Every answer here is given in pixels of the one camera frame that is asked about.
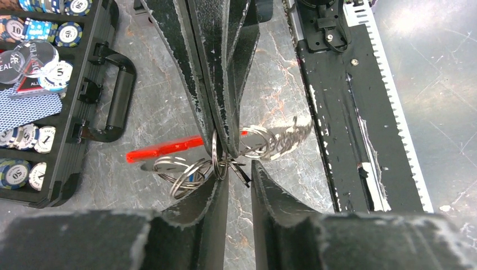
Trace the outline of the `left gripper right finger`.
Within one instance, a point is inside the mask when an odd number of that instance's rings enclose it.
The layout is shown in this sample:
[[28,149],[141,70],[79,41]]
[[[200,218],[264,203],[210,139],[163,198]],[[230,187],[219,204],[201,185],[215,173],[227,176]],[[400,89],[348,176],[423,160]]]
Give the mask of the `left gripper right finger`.
[[437,214],[322,214],[251,164],[257,269],[475,269],[476,252]]

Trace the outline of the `red handled keyring tool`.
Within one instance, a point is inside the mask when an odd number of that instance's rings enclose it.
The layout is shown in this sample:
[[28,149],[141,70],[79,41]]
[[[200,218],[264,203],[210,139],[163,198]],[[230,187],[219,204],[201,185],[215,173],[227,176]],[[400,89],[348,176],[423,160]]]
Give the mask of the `red handled keyring tool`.
[[179,200],[198,189],[214,173],[219,179],[224,179],[228,170],[232,170],[226,159],[235,159],[239,163],[243,163],[241,158],[276,160],[297,149],[312,129],[311,120],[297,117],[289,126],[242,127],[238,157],[225,152],[218,133],[214,132],[211,151],[206,151],[203,139],[197,135],[131,151],[126,154],[126,161],[138,163],[141,170],[155,173],[168,182],[171,185],[169,195]]

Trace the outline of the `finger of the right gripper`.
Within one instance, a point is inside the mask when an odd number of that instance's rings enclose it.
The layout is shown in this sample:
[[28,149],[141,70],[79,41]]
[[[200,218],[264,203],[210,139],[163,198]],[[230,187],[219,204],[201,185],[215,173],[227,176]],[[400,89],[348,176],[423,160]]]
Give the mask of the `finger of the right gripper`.
[[178,68],[199,133],[212,153],[233,153],[233,92],[227,74],[230,1],[144,1]]
[[259,23],[273,16],[273,1],[230,1],[223,117],[226,151],[239,155],[240,103],[260,37]]

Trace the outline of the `key with black tag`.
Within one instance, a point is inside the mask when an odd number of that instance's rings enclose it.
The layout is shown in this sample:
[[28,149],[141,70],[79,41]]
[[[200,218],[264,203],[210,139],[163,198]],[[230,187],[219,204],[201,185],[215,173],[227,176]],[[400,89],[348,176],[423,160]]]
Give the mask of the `key with black tag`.
[[239,180],[247,187],[250,188],[250,177],[245,173],[242,167],[245,165],[243,163],[239,163],[235,159],[226,159],[227,164],[229,167],[234,171],[234,173],[238,176]]

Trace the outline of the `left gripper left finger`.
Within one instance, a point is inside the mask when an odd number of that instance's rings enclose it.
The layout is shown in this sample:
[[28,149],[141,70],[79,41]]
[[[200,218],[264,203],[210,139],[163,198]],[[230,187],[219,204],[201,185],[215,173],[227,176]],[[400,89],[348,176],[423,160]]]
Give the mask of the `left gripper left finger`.
[[40,211],[1,234],[2,269],[222,269],[228,179],[163,211]]

